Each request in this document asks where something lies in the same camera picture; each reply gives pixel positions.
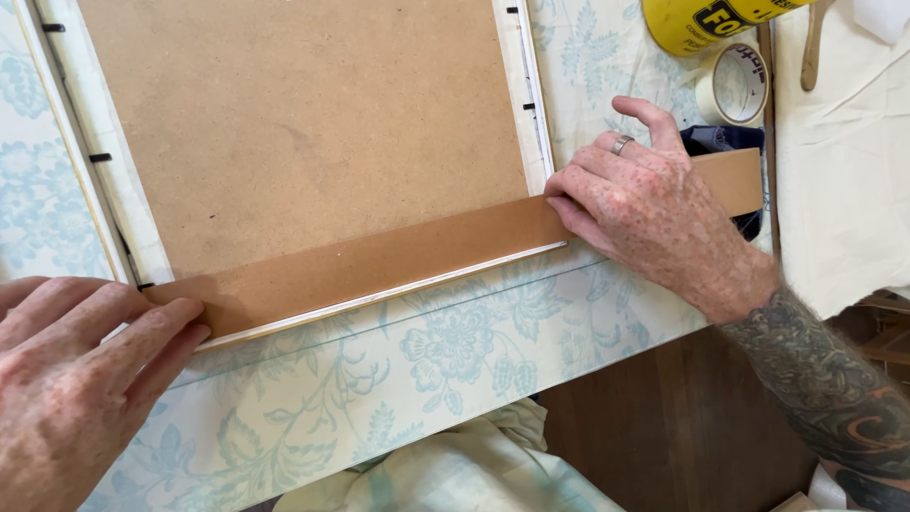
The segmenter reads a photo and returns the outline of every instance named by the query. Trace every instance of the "tape roll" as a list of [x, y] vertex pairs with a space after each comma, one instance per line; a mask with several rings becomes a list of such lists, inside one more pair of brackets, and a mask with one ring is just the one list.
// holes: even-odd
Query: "tape roll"
[[[724, 56], [730, 56], [745, 74], [747, 97], [741, 112], [724, 112], [717, 102], [715, 75]], [[698, 111], [710, 125], [744, 127], [762, 116], [770, 93], [768, 74], [762, 55], [745, 43], [721, 46], [702, 61], [695, 79], [695, 101]]]

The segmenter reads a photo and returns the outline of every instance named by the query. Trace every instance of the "yellow can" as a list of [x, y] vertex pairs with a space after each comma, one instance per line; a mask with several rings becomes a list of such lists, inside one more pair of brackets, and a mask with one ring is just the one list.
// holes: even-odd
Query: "yellow can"
[[691, 55], [813, 0], [642, 0], [644, 19], [657, 44]]

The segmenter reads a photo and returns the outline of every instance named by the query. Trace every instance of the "table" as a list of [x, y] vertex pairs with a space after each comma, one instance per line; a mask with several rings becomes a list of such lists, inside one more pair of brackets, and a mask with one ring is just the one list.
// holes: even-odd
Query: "table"
[[[0, 265], [111, 277], [41, 88], [35, 34], [0, 0]], [[610, 108], [646, 97], [703, 124], [638, 2], [531, 0], [558, 166]], [[53, 10], [45, 12], [45, 23]], [[754, 34], [740, 36], [753, 40]], [[734, 78], [730, 81], [734, 91]], [[756, 243], [769, 251], [767, 226]], [[315, 481], [705, 325], [678, 297], [581, 241], [438, 288], [195, 357], [83, 512], [231, 511]]]

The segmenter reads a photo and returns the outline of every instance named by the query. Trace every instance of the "black label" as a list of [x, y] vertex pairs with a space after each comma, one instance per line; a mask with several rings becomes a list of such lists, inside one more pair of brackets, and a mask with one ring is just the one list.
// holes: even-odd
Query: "black label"
[[705, 33], [714, 37], [735, 36], [758, 25], [740, 16], [739, 13], [730, 7], [726, 0], [717, 0], [717, 2], [708, 5], [695, 13], [693, 19]]

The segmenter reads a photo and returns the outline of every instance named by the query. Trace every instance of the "tattoo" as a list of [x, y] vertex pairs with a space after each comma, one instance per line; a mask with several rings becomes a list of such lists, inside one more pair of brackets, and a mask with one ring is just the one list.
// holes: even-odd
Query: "tattoo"
[[910, 510], [910, 492], [883, 484], [849, 469], [841, 469], [834, 479], [857, 505], [878, 512]]
[[[854, 501], [883, 497], [876, 486], [904, 492], [865, 477], [910, 479], [910, 403], [790, 290], [777, 290], [744, 320], [718, 327], [745, 350], [809, 447], [852, 469], [844, 479], [853, 490], [876, 496], [857, 497], [845, 486]], [[865, 478], [862, 485], [857, 478]]]

